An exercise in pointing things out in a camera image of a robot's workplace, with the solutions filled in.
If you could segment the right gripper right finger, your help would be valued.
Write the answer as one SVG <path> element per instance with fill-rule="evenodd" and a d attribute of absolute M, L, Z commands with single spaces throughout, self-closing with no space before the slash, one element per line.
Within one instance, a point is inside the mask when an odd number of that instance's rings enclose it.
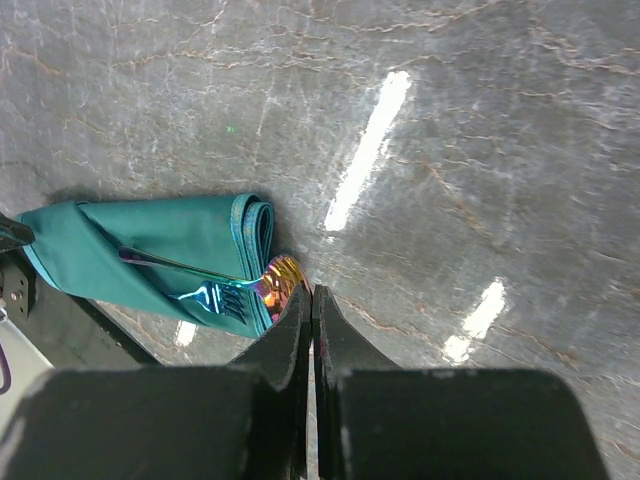
<path fill-rule="evenodd" d="M 330 288 L 317 285 L 312 300 L 312 334 L 318 430 L 318 472 L 337 479 L 341 462 L 338 378 L 351 370 L 397 369 L 344 317 Z"/>

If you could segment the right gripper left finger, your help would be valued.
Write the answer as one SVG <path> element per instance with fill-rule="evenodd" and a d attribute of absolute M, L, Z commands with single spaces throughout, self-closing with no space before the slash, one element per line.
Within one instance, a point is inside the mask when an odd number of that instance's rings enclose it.
<path fill-rule="evenodd" d="M 255 375 L 244 479 L 307 477 L 312 294 L 298 286 L 278 321 L 230 365 Z"/>

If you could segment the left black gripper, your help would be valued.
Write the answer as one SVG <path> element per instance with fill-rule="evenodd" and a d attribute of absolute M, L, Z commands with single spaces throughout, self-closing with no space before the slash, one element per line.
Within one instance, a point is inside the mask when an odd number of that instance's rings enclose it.
<path fill-rule="evenodd" d="M 21 249 L 35 241 L 33 230 L 0 214 L 1 298 L 11 320 L 27 320 L 36 297 L 36 271 Z"/>

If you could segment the teal satin napkin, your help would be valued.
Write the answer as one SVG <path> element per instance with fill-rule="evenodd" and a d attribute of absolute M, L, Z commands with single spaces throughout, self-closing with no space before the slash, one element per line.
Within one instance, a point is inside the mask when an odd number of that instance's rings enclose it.
<path fill-rule="evenodd" d="M 121 261 L 131 247 L 208 271 L 253 280 L 270 260 L 274 210 L 255 194 L 126 202 L 64 202 L 24 212 L 34 242 L 24 252 L 39 275 L 69 295 L 174 317 L 255 339 L 273 320 L 254 293 L 239 294 L 241 316 L 215 314 L 177 295 L 201 281 Z"/>

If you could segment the iridescent pink spoon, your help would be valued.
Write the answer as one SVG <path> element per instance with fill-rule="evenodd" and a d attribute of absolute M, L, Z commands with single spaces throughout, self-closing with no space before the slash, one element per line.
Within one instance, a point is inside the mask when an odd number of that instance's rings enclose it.
<path fill-rule="evenodd" d="M 310 286 L 302 267 L 290 255 L 274 257 L 268 263 L 263 274 L 254 280 L 244 280 L 222 273 L 211 272 L 130 247 L 119 247 L 118 255 L 120 260 L 126 263 L 163 267 L 196 276 L 201 278 L 202 282 L 211 281 L 220 286 L 232 287 L 242 297 L 244 293 L 247 293 L 250 299 L 257 300 L 259 304 L 266 308 L 268 317 L 272 322 L 278 321 L 296 287 L 304 287 L 307 292 L 310 291 Z"/>

